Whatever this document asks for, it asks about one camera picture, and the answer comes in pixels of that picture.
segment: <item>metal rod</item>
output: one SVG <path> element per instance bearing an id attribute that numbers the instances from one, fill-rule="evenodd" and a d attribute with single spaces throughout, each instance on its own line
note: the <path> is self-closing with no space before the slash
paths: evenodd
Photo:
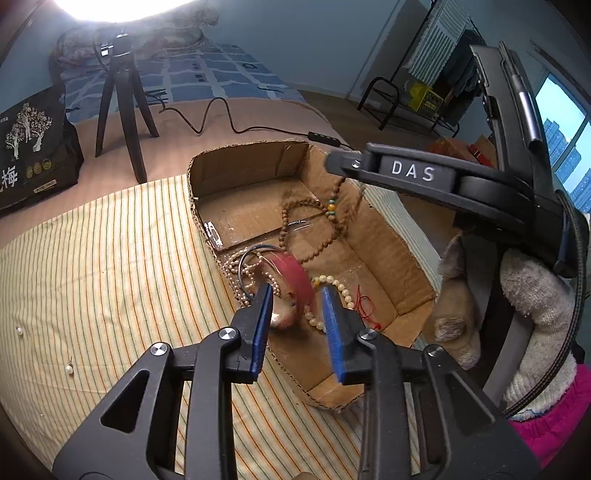
<path id="1" fill-rule="evenodd" d="M 558 157 L 558 160 L 556 160 L 556 163 L 552 166 L 552 171 L 554 173 L 556 173 L 558 171 L 558 169 L 562 166 L 562 164 L 566 160 L 566 157 L 568 157 L 570 155 L 571 151 L 573 150 L 574 146 L 577 144 L 577 141 L 579 140 L 579 137 L 583 133 L 583 130 L 585 129 L 585 127 L 587 126 L 587 123 L 590 120 L 591 120 L 591 114 L 587 114 L 587 116 L 583 120 L 583 123 L 581 123 L 581 126 L 579 127 L 579 129 L 575 133 L 575 135 L 572 138 L 572 140 L 566 146 L 566 148 L 564 149 L 564 151 L 562 152 L 562 154 Z"/>

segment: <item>cardboard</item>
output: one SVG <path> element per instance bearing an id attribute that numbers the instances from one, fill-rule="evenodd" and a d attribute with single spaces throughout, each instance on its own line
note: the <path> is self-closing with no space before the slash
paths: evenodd
<path id="1" fill-rule="evenodd" d="M 191 209 L 220 263 L 244 247 L 278 245 L 283 201 L 307 197 L 328 201 L 338 177 L 325 171 L 326 155 L 306 142 L 282 141 L 218 148 L 193 159 L 188 175 Z M 340 189 L 337 215 L 348 215 L 358 199 L 358 187 L 347 180 Z M 308 256 L 333 231 L 317 209 L 290 212 L 290 222 L 295 220 L 303 223 L 290 231 L 287 245 L 296 258 Z M 305 268 L 311 278 L 321 274 L 338 278 L 354 297 L 359 286 L 361 294 L 371 299 L 371 320 L 399 345 L 412 345 L 433 308 L 435 292 L 415 258 L 365 200 L 351 218 L 347 235 Z M 322 318 L 320 308 L 316 316 Z M 268 347 L 296 393 L 312 405 L 340 410 L 363 392 L 363 386 L 336 382 L 326 335 L 304 319 L 287 330 L 271 330 Z"/>
<path id="2" fill-rule="evenodd" d="M 473 145 L 492 163 L 492 166 L 498 170 L 499 160 L 496 157 L 496 148 L 493 143 L 484 135 L 481 135 Z"/>

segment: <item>tripod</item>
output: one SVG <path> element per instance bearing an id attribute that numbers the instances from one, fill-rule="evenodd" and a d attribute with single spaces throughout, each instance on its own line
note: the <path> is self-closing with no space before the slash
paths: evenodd
<path id="1" fill-rule="evenodd" d="M 138 69 L 135 67 L 131 41 L 127 34 L 117 35 L 113 40 L 111 62 L 109 63 L 109 70 L 103 87 L 103 95 L 100 99 L 99 123 L 96 129 L 96 157 L 103 150 L 107 115 L 109 114 L 109 105 L 115 87 L 117 88 L 117 103 L 119 104 L 123 135 L 125 136 L 131 165 L 134 168 L 135 178 L 138 183 L 146 183 L 148 177 L 139 144 L 138 127 L 135 124 L 134 97 L 150 135 L 159 137 L 159 134 L 148 107 Z"/>

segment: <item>wooden bead necklace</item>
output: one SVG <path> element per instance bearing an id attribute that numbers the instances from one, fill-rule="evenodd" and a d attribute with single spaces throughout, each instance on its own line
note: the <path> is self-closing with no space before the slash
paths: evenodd
<path id="1" fill-rule="evenodd" d="M 314 257 L 318 257 L 318 255 L 320 255 L 322 250 L 324 250 L 326 247 L 328 247 L 330 244 L 332 244 L 332 242 L 334 242 L 340 235 L 342 235 L 345 232 L 345 227 L 346 227 L 346 223 L 348 221 L 348 216 L 345 217 L 345 219 L 343 220 L 342 223 L 339 222 L 339 220 L 336 216 L 336 202 L 337 202 L 337 199 L 339 198 L 340 186 L 343 184 L 343 182 L 345 180 L 346 179 L 343 177 L 337 181 L 337 183 L 335 184 L 335 186 L 332 190 L 332 193 L 330 194 L 330 200 L 328 201 L 328 204 L 326 206 L 322 205 L 320 200 L 317 200 L 317 199 L 291 200 L 291 201 L 285 202 L 283 204 L 283 208 L 281 210 L 281 217 L 283 219 L 283 224 L 281 226 L 281 231 L 279 232 L 279 247 L 283 251 L 287 251 L 287 245 L 285 244 L 285 237 L 288 234 L 287 227 L 289 224 L 289 213 L 290 213 L 291 209 L 294 209 L 297 207 L 303 207 L 303 206 L 318 208 L 319 210 L 322 210 L 322 212 L 326 215 L 326 217 L 330 220 L 330 223 L 332 223 L 332 225 L 334 227 L 334 231 L 331 233 L 330 238 L 328 240 L 325 240 L 324 242 L 322 242 L 320 244 L 320 246 L 314 252 L 312 252 L 310 255 L 308 255 L 307 257 L 298 259 L 298 262 L 300 264 L 303 265 L 304 263 L 312 260 Z"/>

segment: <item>knitted glove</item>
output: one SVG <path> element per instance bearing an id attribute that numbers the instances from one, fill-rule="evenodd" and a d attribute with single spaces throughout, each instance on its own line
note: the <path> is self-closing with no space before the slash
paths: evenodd
<path id="1" fill-rule="evenodd" d="M 465 277 L 459 237 L 451 241 L 440 264 L 441 294 L 423 330 L 428 343 L 438 343 L 464 368 L 480 358 L 480 339 L 474 328 L 474 302 Z M 535 323 L 530 343 L 504 399 L 508 406 L 522 398 L 544 375 L 566 337 L 573 311 L 568 286 L 539 261 L 518 250 L 508 250 L 501 262 L 501 287 L 515 310 Z M 548 387 L 514 420 L 544 414 L 574 380 L 576 363 L 569 355 Z"/>
<path id="2" fill-rule="evenodd" d="M 531 316 L 535 323 L 519 369 L 504 395 L 511 406 L 535 386 L 556 358 L 569 329 L 574 302 L 567 284 L 519 250 L 505 253 L 501 286 L 515 310 Z M 573 383 L 576 369 L 570 353 L 546 389 L 513 419 L 527 420 L 548 411 Z"/>

